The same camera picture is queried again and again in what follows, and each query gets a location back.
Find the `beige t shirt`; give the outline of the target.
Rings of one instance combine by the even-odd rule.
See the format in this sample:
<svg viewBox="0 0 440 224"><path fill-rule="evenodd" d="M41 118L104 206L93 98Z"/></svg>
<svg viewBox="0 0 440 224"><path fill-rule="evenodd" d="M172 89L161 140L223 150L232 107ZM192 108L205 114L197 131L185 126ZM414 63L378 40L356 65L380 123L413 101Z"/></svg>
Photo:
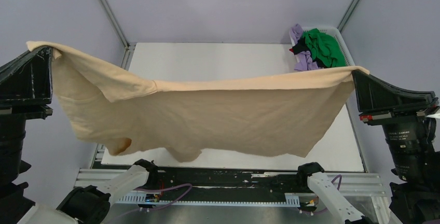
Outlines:
<svg viewBox="0 0 440 224"><path fill-rule="evenodd" d="M204 82L141 78L72 47L49 47L53 92L75 136L113 156L165 148L179 162L203 149L306 157L354 90L345 66Z"/></svg>

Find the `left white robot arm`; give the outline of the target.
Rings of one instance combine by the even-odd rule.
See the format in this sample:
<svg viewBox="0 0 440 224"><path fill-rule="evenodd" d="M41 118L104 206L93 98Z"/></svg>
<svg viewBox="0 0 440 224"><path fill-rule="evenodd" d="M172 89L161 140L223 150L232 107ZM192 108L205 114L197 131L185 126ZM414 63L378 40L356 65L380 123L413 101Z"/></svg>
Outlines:
<svg viewBox="0 0 440 224"><path fill-rule="evenodd" d="M54 49L26 51L1 66L1 223L101 223L110 207L136 188L154 189L158 168L138 160L127 171L99 186L73 189L56 208L24 196L27 183L15 184L30 169L22 149L27 120L51 116Z"/></svg>

